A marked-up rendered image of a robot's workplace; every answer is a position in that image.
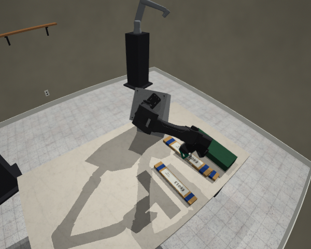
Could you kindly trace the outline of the cream welding electrode pack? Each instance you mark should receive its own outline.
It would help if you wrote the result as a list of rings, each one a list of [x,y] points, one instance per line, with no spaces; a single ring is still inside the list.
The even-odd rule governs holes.
[[[163,140],[169,148],[171,148],[176,154],[181,157],[181,153],[179,152],[180,143],[178,143],[171,136],[165,138]],[[198,157],[196,157],[193,153],[189,153],[189,156],[184,159],[189,165],[195,168],[199,173],[201,173],[205,178],[213,171],[208,165],[202,162]]]

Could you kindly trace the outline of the white welding electrode pack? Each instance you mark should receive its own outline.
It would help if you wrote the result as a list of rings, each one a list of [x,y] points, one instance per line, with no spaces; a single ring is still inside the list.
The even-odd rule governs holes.
[[[154,167],[189,205],[197,200],[197,197],[161,161]]]
[[[216,171],[213,170],[213,171],[208,175],[208,177],[209,177],[210,179],[212,179],[213,181],[215,181],[215,180],[218,178],[219,175],[220,175],[219,173],[217,173]]]

